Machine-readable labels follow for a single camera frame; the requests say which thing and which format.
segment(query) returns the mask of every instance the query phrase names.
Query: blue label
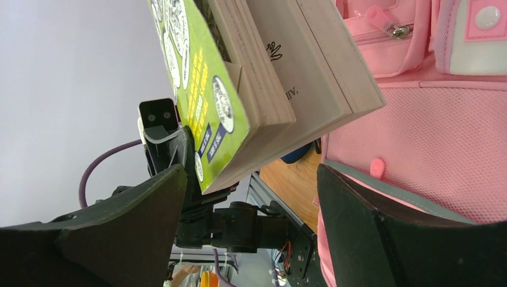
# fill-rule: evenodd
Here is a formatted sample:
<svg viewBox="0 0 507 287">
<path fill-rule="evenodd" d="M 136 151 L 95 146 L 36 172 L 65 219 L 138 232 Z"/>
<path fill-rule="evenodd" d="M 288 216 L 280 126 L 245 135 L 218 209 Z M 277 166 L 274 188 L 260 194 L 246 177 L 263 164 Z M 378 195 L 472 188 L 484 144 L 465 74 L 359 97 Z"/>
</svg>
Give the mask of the blue label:
<svg viewBox="0 0 507 287">
<path fill-rule="evenodd" d="M 199 148 L 199 157 L 202 158 L 204 151 L 207 148 L 207 145 L 209 144 L 209 141 L 211 140 L 211 136 L 213 133 L 211 132 L 211 126 L 207 124 L 206 131 L 204 132 L 204 138 L 203 142 L 201 143 L 201 147 Z"/>
<path fill-rule="evenodd" d="M 209 150 L 207 151 L 207 162 L 210 163 L 211 160 L 213 160 L 213 157 L 215 156 L 218 148 L 220 147 L 220 144 L 222 144 L 222 141 L 224 140 L 224 136 L 226 134 L 226 130 L 222 124 L 218 126 L 218 130 L 216 131 L 215 138 L 213 138 L 213 141 L 211 143 L 211 146 Z"/>
</svg>

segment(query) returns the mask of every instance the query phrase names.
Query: orange object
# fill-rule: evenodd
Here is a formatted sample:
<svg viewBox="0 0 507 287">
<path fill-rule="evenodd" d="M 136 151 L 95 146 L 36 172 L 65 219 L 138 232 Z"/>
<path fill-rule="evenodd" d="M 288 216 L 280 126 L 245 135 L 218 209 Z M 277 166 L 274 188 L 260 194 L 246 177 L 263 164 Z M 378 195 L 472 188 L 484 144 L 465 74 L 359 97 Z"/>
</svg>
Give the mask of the orange object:
<svg viewBox="0 0 507 287">
<path fill-rule="evenodd" d="M 209 271 L 203 272 L 200 287 L 218 287 L 218 277 L 216 274 Z"/>
</svg>

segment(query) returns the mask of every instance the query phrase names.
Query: blue object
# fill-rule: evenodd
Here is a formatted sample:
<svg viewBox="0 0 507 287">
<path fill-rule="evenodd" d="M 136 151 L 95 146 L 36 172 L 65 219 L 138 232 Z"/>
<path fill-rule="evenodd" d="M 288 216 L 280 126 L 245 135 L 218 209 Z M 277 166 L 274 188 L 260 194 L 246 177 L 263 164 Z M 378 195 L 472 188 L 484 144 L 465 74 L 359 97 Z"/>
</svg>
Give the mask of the blue object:
<svg viewBox="0 0 507 287">
<path fill-rule="evenodd" d="M 310 142 L 301 148 L 296 149 L 295 151 L 291 152 L 290 154 L 284 155 L 281 159 L 284 163 L 295 163 L 296 161 L 300 160 L 303 156 L 305 156 L 313 146 L 313 142 Z"/>
</svg>

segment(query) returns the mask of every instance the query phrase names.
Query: backpack pocket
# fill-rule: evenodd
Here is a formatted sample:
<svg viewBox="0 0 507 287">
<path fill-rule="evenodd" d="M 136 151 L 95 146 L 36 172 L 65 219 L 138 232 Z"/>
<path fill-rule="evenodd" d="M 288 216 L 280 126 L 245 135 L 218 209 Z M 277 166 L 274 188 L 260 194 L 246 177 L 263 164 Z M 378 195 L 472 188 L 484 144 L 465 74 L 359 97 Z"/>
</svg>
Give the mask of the backpack pocket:
<svg viewBox="0 0 507 287">
<path fill-rule="evenodd" d="M 507 83 L 380 84 L 388 105 L 323 138 L 323 156 L 477 223 L 507 219 Z"/>
<path fill-rule="evenodd" d="M 430 14 L 429 0 L 397 0 L 387 9 L 370 6 L 345 22 L 373 76 L 387 78 L 419 68 L 428 46 Z"/>
<path fill-rule="evenodd" d="M 442 74 L 507 75 L 507 1 L 441 1 L 432 49 Z"/>
</svg>

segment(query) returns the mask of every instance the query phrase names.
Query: white snap button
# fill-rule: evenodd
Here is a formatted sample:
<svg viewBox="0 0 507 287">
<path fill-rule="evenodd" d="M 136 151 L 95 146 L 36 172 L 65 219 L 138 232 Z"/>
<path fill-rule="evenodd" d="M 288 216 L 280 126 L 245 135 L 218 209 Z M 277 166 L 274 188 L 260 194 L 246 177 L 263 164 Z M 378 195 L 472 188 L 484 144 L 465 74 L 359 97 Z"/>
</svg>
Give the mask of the white snap button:
<svg viewBox="0 0 507 287">
<path fill-rule="evenodd" d="M 495 6 L 484 7 L 475 16 L 475 25 L 477 26 L 477 28 L 481 30 L 491 29 L 498 24 L 501 16 L 502 13 L 500 12 L 500 9 L 498 9 L 497 7 Z"/>
</svg>

